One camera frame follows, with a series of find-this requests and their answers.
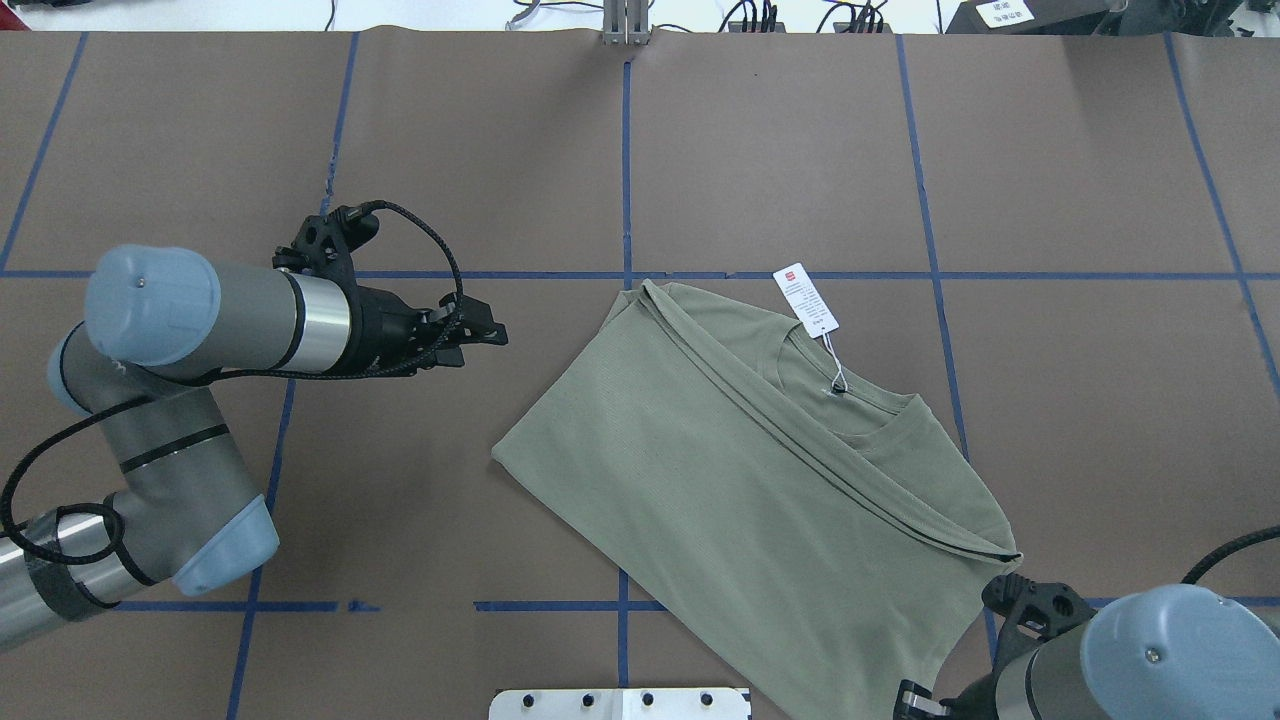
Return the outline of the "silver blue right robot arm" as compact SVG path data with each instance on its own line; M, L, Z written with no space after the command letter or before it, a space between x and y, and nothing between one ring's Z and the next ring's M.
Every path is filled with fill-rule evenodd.
M1277 629L1201 585L1171 584L1101 609L1070 585L997 577L991 671L952 698L900 684L895 719L1275 719Z

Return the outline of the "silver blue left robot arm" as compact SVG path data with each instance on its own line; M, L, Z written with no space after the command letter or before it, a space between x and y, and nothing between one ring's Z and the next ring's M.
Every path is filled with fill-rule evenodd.
M443 252L453 288L415 307L358 283L355 251L392 211ZM3 650L173 583L200 596L261 568L279 536L265 492L212 396L264 377L365 380L462 366L466 345L503 346L506 327L465 293L454 254L389 201L306 217L271 265L214 263L182 247L124 243L90 275L84 315L47 363L79 420L38 443L3 486ZM18 521L20 479L56 445L97 427L125 486Z

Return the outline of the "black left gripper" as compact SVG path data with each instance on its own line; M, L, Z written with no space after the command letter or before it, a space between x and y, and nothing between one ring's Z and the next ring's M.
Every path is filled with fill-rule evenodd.
M378 234L381 210L404 218L443 252L454 288L438 307L413 307L390 291L360 284L353 255ZM492 306L466 296L460 265L440 233L401 205L339 206L306 217L271 263L296 300L294 337L278 372L320 379L412 377L465 366L458 345L509 342Z

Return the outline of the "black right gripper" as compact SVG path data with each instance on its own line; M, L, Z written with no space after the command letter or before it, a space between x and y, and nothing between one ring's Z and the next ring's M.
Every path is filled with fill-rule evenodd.
M980 592L993 632L991 671L954 698L937 700L909 679L895 693L896 719L1075 719L1100 708L1083 682L1079 641L1097 615L1070 585L1009 573Z

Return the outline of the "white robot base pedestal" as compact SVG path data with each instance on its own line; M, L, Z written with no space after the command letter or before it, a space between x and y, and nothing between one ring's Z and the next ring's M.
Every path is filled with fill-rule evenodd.
M751 719L749 689L732 687L512 689L489 719Z

